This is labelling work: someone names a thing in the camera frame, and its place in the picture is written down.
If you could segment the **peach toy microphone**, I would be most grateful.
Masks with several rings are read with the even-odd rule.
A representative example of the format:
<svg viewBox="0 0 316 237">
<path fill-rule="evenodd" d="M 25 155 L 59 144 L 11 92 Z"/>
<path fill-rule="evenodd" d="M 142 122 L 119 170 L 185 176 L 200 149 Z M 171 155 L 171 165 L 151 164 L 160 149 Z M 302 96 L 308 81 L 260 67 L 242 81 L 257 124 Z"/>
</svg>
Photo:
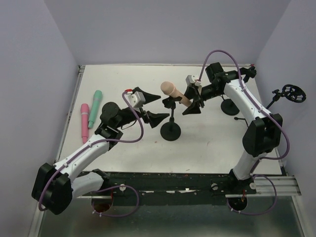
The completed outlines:
<svg viewBox="0 0 316 237">
<path fill-rule="evenodd" d="M 164 81 L 160 85 L 160 89 L 167 96 L 172 98 L 180 97 L 180 103 L 186 107 L 189 107 L 192 104 L 191 101 L 184 94 L 182 94 L 172 82 Z"/>
</svg>

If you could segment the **black mic stand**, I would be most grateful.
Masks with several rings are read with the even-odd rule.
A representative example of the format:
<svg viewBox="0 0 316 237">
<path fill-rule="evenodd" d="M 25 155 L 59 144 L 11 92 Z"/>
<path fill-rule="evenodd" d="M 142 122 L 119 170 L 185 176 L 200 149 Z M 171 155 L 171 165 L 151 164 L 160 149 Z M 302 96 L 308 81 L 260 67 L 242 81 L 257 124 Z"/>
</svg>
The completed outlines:
<svg viewBox="0 0 316 237">
<path fill-rule="evenodd" d="M 181 99 L 181 97 L 173 98 L 169 96 L 168 98 L 163 99 L 162 101 L 165 108 L 171 109 L 171 116 L 169 118 L 169 121 L 163 124 L 160 128 L 160 135 L 166 141 L 175 141 L 181 135 L 181 128 L 174 121 L 174 110 L 176 108 L 176 102 L 180 102 Z"/>
<path fill-rule="evenodd" d="M 221 110 L 223 113 L 229 116 L 235 116 L 240 112 L 231 99 L 224 99 L 224 97 L 222 97 L 222 99 L 223 101 L 221 103 Z"/>
</svg>

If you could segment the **pink toy microphone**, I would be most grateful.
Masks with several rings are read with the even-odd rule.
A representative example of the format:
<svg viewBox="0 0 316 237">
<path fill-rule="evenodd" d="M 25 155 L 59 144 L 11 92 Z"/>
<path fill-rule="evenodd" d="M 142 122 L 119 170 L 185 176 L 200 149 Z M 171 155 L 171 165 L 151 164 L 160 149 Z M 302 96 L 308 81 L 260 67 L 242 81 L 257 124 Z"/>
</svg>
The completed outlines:
<svg viewBox="0 0 316 237">
<path fill-rule="evenodd" d="M 82 142 L 86 143 L 89 137 L 89 129 L 88 129 L 88 117 L 89 117 L 89 106 L 84 103 L 80 108 L 81 113 L 81 138 Z"/>
</svg>

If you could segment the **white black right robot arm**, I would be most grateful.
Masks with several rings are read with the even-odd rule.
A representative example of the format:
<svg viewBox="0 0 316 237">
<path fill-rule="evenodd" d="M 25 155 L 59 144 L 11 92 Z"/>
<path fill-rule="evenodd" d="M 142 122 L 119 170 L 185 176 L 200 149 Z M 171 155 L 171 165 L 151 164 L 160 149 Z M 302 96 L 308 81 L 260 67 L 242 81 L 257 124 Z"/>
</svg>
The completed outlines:
<svg viewBox="0 0 316 237">
<path fill-rule="evenodd" d="M 225 72 L 220 63 L 213 63 L 205 71 L 210 82 L 207 86 L 201 86 L 196 76 L 187 76 L 184 95 L 192 103 L 183 114 L 199 114 L 205 101 L 221 95 L 234 103 L 248 128 L 242 138 L 244 151 L 232 172 L 237 180 L 247 180 L 259 160 L 279 145 L 283 119 L 280 114 L 272 114 L 262 106 L 247 89 L 245 83 L 256 75 L 254 67 Z"/>
</svg>

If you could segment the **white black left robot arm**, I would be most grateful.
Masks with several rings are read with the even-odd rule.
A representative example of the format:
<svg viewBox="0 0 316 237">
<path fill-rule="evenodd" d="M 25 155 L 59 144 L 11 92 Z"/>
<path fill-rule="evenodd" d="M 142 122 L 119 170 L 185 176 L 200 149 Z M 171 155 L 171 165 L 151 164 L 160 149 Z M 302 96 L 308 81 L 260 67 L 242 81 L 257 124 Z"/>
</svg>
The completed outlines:
<svg viewBox="0 0 316 237">
<path fill-rule="evenodd" d="M 31 195 L 38 201 L 39 211 L 49 210 L 58 215 L 69 206 L 73 198 L 100 191 L 106 182 L 106 177 L 100 171 L 92 171 L 85 176 L 80 176 L 80 173 L 117 143 L 127 142 L 122 139 L 120 128 L 133 121 L 138 122 L 140 136 L 129 141 L 136 143 L 144 136 L 144 124 L 155 128 L 169 116 L 168 113 L 145 111 L 144 105 L 159 100 L 161 96 L 147 93 L 139 87 L 125 90 L 122 98 L 127 108 L 120 109 L 115 102 L 104 104 L 99 126 L 79 149 L 55 164 L 44 163 L 38 169 Z"/>
</svg>

